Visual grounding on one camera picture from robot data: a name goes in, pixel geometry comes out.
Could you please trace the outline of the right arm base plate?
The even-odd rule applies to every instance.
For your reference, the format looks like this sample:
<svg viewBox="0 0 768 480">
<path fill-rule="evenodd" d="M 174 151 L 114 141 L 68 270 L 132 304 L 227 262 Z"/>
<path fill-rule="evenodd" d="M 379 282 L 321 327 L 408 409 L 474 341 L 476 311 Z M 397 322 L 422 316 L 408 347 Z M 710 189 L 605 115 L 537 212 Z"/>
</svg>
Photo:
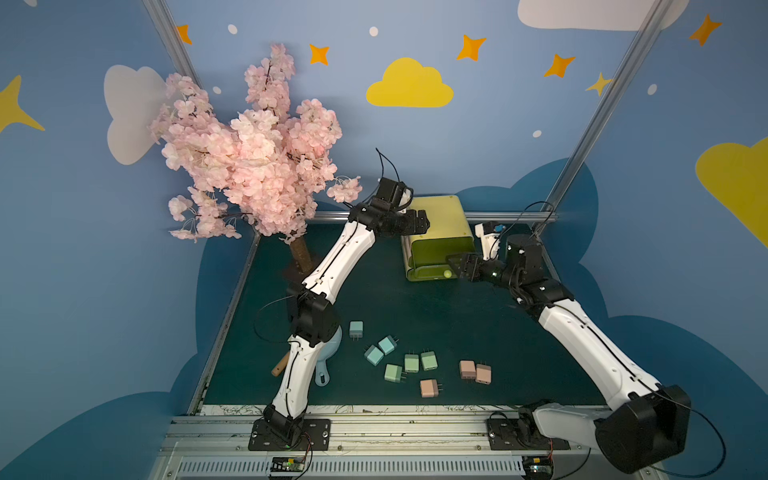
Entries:
<svg viewBox="0 0 768 480">
<path fill-rule="evenodd" d="M 486 420 L 486 430 L 490 448 L 494 451 L 570 449 L 565 440 L 543 436 L 531 417 L 492 415 Z"/>
</svg>

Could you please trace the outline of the yellow green drawer cabinet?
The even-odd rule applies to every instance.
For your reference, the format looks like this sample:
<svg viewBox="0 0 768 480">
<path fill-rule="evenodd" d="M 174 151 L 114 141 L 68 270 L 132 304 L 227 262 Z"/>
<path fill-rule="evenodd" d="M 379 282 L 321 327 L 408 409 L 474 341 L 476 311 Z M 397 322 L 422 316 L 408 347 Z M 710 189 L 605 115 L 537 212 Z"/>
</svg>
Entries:
<svg viewBox="0 0 768 480">
<path fill-rule="evenodd" d="M 474 234 L 459 197 L 417 197 L 410 209 L 424 210 L 430 227 L 426 234 L 401 238 L 406 279 L 411 282 L 457 279 L 447 258 L 475 252 Z"/>
</svg>

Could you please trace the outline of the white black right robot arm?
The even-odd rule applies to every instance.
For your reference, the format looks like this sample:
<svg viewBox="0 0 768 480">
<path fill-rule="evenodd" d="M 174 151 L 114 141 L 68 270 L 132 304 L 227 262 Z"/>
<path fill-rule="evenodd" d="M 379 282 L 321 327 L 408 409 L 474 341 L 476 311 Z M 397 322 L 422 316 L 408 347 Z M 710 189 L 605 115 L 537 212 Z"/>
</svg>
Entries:
<svg viewBox="0 0 768 480">
<path fill-rule="evenodd" d="M 542 400 L 521 410 L 519 432 L 597 449 L 625 474 L 682 453 L 691 413 L 687 393 L 676 385 L 663 386 L 600 330 L 566 286 L 546 271 L 540 242 L 514 235 L 504 259 L 489 253 L 485 248 L 480 254 L 453 254 L 447 263 L 460 278 L 506 290 L 576 360 L 608 406 L 588 411 Z"/>
</svg>

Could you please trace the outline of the teal plug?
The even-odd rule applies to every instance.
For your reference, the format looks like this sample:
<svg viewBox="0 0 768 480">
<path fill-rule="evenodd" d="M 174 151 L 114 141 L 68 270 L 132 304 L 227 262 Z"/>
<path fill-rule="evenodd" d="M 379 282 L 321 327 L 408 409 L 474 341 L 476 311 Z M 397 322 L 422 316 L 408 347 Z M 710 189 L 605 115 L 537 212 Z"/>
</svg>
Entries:
<svg viewBox="0 0 768 480">
<path fill-rule="evenodd" d="M 362 339 L 364 336 L 364 322 L 360 320 L 349 323 L 349 337 L 353 340 Z"/>
<path fill-rule="evenodd" d="M 397 340 L 391 335 L 387 335 L 378 342 L 378 347 L 384 355 L 391 354 L 397 347 Z"/>
<path fill-rule="evenodd" d="M 384 358 L 384 353 L 375 345 L 371 345 L 364 353 L 364 358 L 373 366 L 377 366 Z"/>
</svg>

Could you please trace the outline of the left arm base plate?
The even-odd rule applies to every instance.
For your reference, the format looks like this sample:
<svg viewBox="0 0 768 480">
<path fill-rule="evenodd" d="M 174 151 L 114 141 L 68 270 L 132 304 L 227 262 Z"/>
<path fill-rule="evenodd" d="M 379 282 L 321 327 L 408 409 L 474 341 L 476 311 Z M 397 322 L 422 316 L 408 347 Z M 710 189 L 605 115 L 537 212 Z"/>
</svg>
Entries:
<svg viewBox="0 0 768 480">
<path fill-rule="evenodd" d="M 331 437 L 330 419 L 305 419 L 298 436 L 291 442 L 281 438 L 263 419 L 252 426 L 247 449 L 249 451 L 327 451 Z"/>
</svg>

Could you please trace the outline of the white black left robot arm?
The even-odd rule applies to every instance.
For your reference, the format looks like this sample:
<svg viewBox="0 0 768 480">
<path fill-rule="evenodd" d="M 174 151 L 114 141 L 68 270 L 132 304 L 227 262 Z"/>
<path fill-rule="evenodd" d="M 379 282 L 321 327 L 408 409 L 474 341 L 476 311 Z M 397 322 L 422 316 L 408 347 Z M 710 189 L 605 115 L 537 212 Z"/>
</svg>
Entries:
<svg viewBox="0 0 768 480">
<path fill-rule="evenodd" d="M 389 207 L 379 200 L 357 205 L 319 266 L 288 289 L 289 358 L 278 392 L 263 413 L 270 430 L 285 442 L 293 444 L 302 434 L 310 383 L 320 353 L 339 329 L 334 304 L 351 271 L 377 237 L 425 234 L 429 227 L 424 210 Z"/>
</svg>

